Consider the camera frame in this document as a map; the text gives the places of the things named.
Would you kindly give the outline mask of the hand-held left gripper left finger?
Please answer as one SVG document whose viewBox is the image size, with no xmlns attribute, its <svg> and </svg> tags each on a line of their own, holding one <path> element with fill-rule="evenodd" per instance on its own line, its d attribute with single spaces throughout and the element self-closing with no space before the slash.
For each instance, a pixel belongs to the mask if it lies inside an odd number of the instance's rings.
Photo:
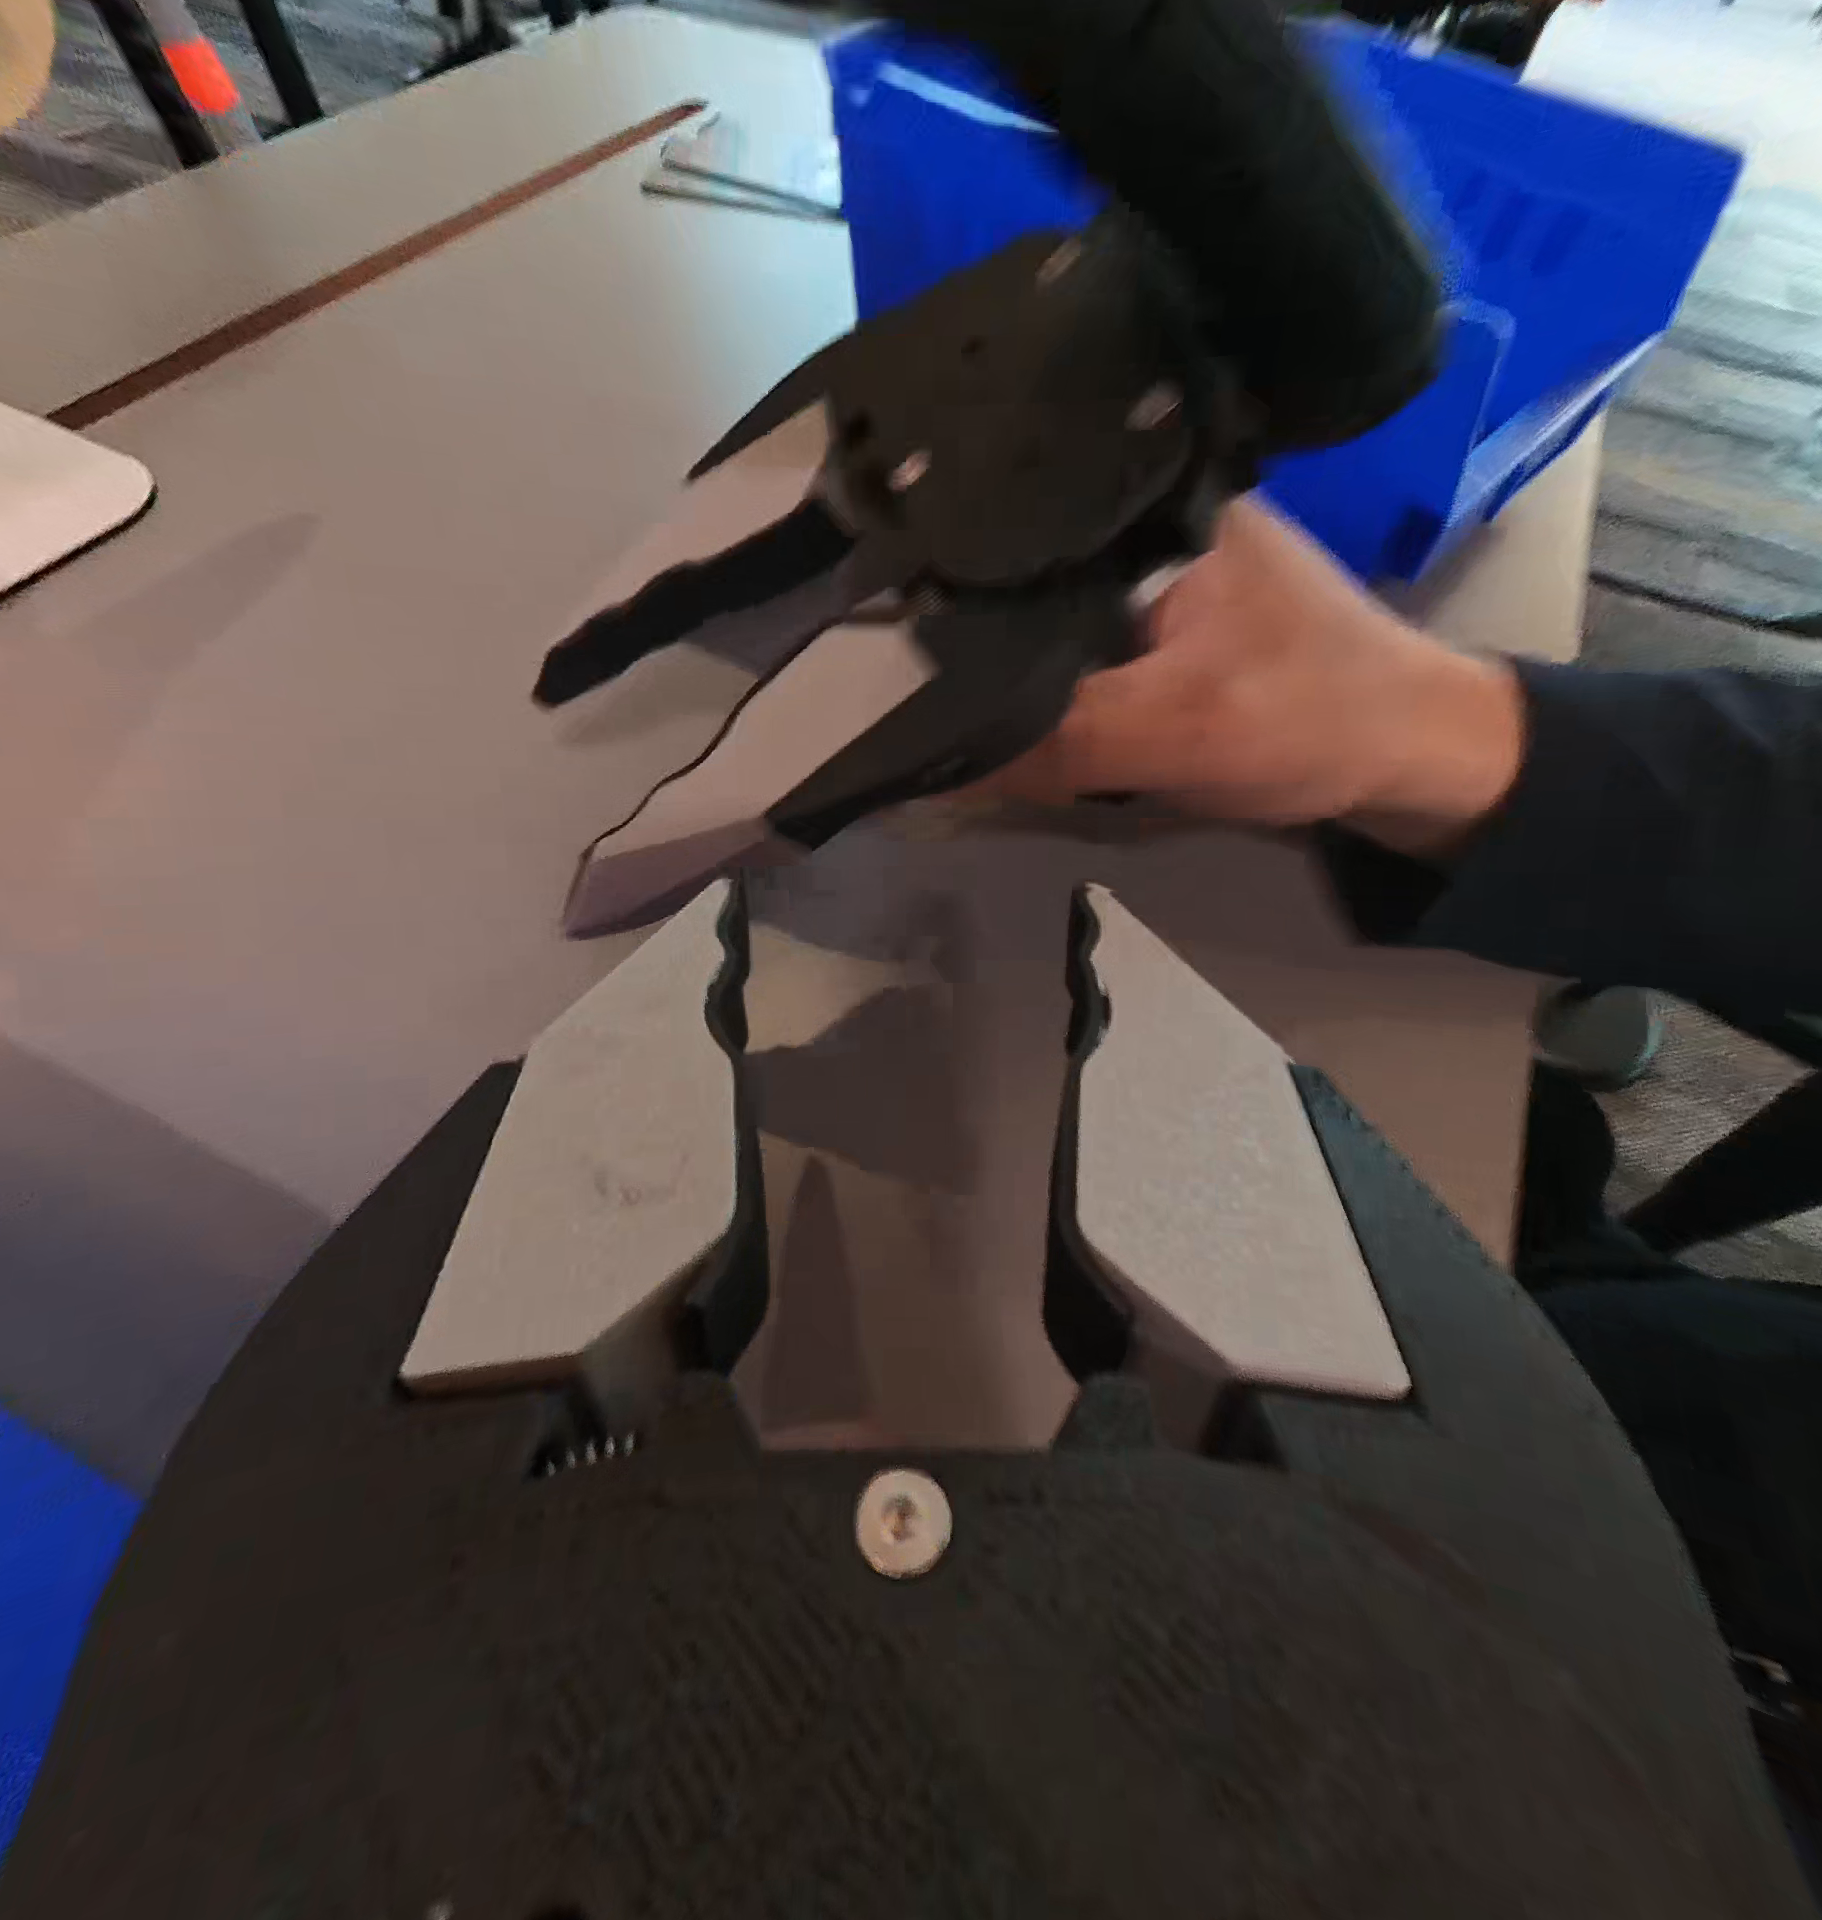
<svg viewBox="0 0 1822 1920">
<path fill-rule="evenodd" d="M 404 1352 L 413 1394 L 668 1394 L 769 1307 L 751 921 L 719 880 L 532 1042 Z"/>
</svg>

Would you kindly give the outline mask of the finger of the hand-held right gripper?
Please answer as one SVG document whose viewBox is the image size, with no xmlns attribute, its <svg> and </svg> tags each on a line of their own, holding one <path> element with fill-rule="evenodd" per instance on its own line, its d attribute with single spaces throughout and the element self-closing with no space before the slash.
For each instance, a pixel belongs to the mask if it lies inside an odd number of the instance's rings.
<svg viewBox="0 0 1822 1920">
<path fill-rule="evenodd" d="M 806 501 L 587 614 L 544 654 L 534 701 L 567 706 L 677 644 L 768 677 L 908 579 L 893 541 L 861 540 L 825 503 Z"/>
<path fill-rule="evenodd" d="M 909 617 L 852 617 L 811 638 L 743 696 L 693 763 L 587 846 L 565 937 L 652 927 L 779 851 L 779 805 L 932 677 Z"/>
</svg>

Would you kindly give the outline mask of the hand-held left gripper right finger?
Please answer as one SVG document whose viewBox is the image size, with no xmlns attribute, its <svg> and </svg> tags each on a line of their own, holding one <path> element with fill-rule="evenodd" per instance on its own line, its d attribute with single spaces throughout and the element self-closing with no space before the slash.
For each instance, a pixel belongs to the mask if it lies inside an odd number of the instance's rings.
<svg viewBox="0 0 1822 1920">
<path fill-rule="evenodd" d="M 1046 1341 L 1077 1382 L 1178 1374 L 1402 1403 L 1414 1377 L 1292 1058 L 1102 884 L 1068 911 Z"/>
</svg>

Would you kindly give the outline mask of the large blue plastic bin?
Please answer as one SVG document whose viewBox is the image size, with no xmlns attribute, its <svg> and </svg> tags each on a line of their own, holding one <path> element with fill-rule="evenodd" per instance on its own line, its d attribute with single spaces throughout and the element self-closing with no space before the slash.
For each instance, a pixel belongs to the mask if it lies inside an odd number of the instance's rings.
<svg viewBox="0 0 1822 1920">
<path fill-rule="evenodd" d="M 1371 435 L 1266 490 L 1363 581 L 1414 582 L 1500 515 L 1671 328 L 1730 204 L 1735 150 L 1451 52 L 1302 28 L 1446 269 L 1446 362 Z M 961 47 L 855 28 L 824 50 L 861 319 L 1100 192 Z"/>
</svg>

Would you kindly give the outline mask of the person's right forearm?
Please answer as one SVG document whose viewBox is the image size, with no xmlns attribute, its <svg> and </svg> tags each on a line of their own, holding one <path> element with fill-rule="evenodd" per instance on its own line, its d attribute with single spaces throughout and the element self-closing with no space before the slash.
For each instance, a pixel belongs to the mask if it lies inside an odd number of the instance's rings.
<svg viewBox="0 0 1822 1920">
<path fill-rule="evenodd" d="M 1822 1017 L 1822 675 L 1521 675 L 1523 767 L 1462 851 L 1317 831 L 1356 935 Z"/>
</svg>

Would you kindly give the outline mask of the grey desk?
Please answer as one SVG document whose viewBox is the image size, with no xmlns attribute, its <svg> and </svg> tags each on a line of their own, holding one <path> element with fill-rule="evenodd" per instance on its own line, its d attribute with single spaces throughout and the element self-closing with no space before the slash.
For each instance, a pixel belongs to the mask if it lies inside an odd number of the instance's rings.
<svg viewBox="0 0 1822 1920">
<path fill-rule="evenodd" d="M 820 134 L 824 59 L 610 12 L 0 244 L 0 398 L 157 490 L 0 605 L 0 1401 L 134 1492 L 325 1236 L 640 942 L 567 942 L 559 900 L 744 672 L 679 654 L 557 720 L 529 683 L 853 319 L 841 227 L 643 192 L 697 105 Z M 1531 979 L 1356 944 L 1290 841 L 903 814 L 754 886 L 769 1437 L 1055 1426 L 1082 879 L 1509 1260 Z"/>
</svg>

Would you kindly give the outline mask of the person's right hand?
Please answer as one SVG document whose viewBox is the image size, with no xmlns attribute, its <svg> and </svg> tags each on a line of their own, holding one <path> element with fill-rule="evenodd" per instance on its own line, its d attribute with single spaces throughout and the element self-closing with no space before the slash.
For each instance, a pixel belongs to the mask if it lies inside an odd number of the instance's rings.
<svg viewBox="0 0 1822 1920">
<path fill-rule="evenodd" d="M 1414 627 L 1256 496 L 1150 607 L 1136 660 L 1091 675 L 1042 744 L 978 789 L 1131 795 L 1226 824 L 1335 824 L 1454 854 L 1524 769 L 1524 685 Z"/>
</svg>

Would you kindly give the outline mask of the grey shoe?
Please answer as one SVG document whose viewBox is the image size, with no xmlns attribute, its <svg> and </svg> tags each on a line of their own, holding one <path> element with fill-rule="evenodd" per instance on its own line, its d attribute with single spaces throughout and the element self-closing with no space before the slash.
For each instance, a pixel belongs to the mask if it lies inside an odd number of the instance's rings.
<svg viewBox="0 0 1822 1920">
<path fill-rule="evenodd" d="M 1663 1036 L 1657 999 L 1635 987 L 1549 983 L 1531 1017 L 1536 1062 L 1601 1093 L 1645 1080 Z"/>
</svg>

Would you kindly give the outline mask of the black chair leg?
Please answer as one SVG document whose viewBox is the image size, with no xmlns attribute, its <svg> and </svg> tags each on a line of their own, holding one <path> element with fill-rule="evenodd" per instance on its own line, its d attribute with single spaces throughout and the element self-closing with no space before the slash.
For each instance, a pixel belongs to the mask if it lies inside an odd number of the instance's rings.
<svg viewBox="0 0 1822 1920">
<path fill-rule="evenodd" d="M 1625 1214 L 1657 1254 L 1822 1209 L 1822 1072 L 1774 1096 Z"/>
</svg>

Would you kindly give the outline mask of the person's dark trouser leg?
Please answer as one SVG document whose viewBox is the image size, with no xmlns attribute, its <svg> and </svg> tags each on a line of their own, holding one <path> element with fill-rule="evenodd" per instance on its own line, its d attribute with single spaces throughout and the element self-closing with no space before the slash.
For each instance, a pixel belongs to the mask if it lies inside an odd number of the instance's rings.
<svg viewBox="0 0 1822 1920">
<path fill-rule="evenodd" d="M 1605 1209 L 1608 1117 L 1531 1076 L 1516 1274 L 1683 1536 L 1822 1912 L 1822 1286 L 1704 1274 Z"/>
</svg>

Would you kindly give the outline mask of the white board with dark edge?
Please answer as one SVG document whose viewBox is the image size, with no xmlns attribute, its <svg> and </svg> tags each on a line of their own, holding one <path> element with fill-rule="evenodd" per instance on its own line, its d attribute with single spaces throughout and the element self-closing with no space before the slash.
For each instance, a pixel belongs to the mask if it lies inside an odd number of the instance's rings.
<svg viewBox="0 0 1822 1920">
<path fill-rule="evenodd" d="M 0 402 L 0 601 L 135 525 L 155 500 L 142 461 Z"/>
</svg>

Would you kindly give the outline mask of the blue plastic box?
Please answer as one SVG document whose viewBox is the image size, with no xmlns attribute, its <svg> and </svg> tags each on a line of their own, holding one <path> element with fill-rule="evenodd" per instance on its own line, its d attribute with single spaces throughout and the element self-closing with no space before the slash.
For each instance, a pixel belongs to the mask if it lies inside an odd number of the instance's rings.
<svg viewBox="0 0 1822 1920">
<path fill-rule="evenodd" d="M 0 1859 L 139 1501 L 0 1405 Z"/>
</svg>

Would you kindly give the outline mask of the black tripod with orange tape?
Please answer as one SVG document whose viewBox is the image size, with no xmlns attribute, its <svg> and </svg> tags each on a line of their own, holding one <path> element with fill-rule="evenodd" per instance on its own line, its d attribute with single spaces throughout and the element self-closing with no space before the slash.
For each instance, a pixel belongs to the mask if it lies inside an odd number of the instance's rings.
<svg viewBox="0 0 1822 1920">
<path fill-rule="evenodd" d="M 257 129 L 219 47 L 187 1 L 92 1 L 101 28 L 150 105 L 184 171 L 257 145 Z M 278 1 L 238 1 L 284 114 L 282 129 L 318 124 L 326 110 Z"/>
</svg>

